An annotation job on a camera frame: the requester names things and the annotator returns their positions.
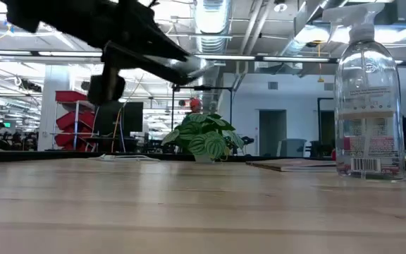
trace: wooden table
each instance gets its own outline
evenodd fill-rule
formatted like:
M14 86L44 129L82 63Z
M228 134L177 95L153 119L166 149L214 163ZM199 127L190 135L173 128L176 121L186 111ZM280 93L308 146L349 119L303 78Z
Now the wooden table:
M244 164L0 163L0 254L406 253L406 182Z

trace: wall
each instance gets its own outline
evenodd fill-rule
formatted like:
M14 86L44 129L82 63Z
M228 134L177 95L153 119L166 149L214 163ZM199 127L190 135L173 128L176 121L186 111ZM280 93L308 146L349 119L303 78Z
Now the wall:
M399 69L402 95L402 113L406 117L406 68ZM286 110L287 138L319 139L317 98L333 97L317 84L317 76L298 78L295 75L247 76L233 100L233 126L238 134L258 139L259 109ZM332 82L333 76L324 76ZM267 81L278 81L279 91L268 91ZM224 84L233 83L233 74L225 74ZM333 100L321 101L321 110L334 110ZM229 93L223 92L219 101L219 114L229 119ZM247 153L256 154L257 144L249 145Z

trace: pump nozzle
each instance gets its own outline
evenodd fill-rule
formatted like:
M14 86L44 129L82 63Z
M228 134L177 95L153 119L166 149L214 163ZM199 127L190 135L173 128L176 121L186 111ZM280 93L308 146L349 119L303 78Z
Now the pump nozzle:
M357 4L354 6L330 8L324 11L322 19L331 22L332 34L339 25L349 27L350 42L373 40L375 37L374 19L385 8L384 3Z

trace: plastic bottle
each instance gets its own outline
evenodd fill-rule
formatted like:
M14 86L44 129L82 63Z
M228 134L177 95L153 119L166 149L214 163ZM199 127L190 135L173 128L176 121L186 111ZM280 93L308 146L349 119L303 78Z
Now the plastic bottle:
M352 26L335 79L336 166L343 176L400 180L405 147L399 75L389 51L374 41L374 18L383 8L359 4L324 11L333 28Z

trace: computer monitor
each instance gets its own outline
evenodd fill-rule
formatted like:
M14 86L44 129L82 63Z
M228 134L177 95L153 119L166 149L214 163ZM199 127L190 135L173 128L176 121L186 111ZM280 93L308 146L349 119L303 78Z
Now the computer monitor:
M118 112L120 111L121 117L117 122ZM98 108L98 114L95 119L94 133L100 135L109 135L116 129L117 134L120 133L120 122L123 127L123 135L125 137L130 136L132 131L142 131L143 127L143 102L128 102L123 107L121 102L109 102Z

